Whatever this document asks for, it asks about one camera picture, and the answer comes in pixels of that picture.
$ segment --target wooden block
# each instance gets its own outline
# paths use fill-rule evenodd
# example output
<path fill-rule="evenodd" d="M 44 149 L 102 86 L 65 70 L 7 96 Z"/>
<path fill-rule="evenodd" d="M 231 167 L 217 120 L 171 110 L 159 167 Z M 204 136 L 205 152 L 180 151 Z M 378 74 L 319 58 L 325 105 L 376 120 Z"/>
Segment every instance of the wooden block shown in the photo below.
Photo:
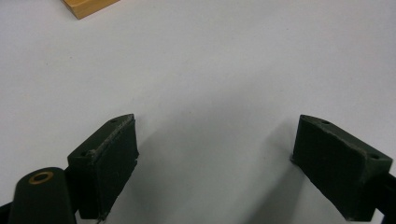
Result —
<path fill-rule="evenodd" d="M 64 0 L 64 3 L 80 20 L 118 1 L 120 0 Z"/>

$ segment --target black bracket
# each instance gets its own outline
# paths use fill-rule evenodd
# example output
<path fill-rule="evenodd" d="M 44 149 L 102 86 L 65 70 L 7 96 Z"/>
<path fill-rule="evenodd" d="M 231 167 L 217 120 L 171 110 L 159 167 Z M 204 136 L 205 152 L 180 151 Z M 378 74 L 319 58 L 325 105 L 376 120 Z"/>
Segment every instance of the black bracket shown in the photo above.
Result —
<path fill-rule="evenodd" d="M 40 169 L 0 207 L 0 224 L 72 224 L 104 220 L 137 164 L 134 115 L 109 120 L 68 157 L 69 167 Z"/>
<path fill-rule="evenodd" d="M 291 160 L 348 221 L 396 223 L 392 158 L 324 119 L 300 116 Z"/>

